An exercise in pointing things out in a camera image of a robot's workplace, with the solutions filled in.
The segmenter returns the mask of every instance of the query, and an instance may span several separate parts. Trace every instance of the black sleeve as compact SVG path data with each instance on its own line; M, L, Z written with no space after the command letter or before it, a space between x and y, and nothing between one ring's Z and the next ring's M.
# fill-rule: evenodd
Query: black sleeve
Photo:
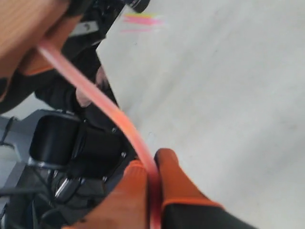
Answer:
M96 54L96 47L92 46L82 51L72 60L72 63L92 82L95 81L95 74L101 65ZM35 96L55 109L67 110L80 115L83 109L76 100L75 90L69 82L54 71L53 79L36 90Z

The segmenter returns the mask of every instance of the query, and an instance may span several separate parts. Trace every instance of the person's hand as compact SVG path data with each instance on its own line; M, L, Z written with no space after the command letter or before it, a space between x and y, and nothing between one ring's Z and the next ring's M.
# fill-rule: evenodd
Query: person's hand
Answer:
M102 65L96 72L95 85L97 85L99 88L101 88L101 86L109 86L108 79ZM78 88L76 89L75 94L76 100L81 107L87 107L91 104L90 99L88 99Z

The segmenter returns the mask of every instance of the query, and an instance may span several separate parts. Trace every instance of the black jacket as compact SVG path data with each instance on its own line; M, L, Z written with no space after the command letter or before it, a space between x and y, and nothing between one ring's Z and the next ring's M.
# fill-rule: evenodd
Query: black jacket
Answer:
M95 75L101 63L96 54L97 46L92 46L82 51L72 63L92 82L95 82ZM112 101L116 103L111 87L100 88ZM112 130L115 124L95 105L91 104L81 108L76 100L75 88L67 82L58 72L53 71L53 77L43 87L35 91L36 98L44 101L55 109L73 112L97 127L105 130Z

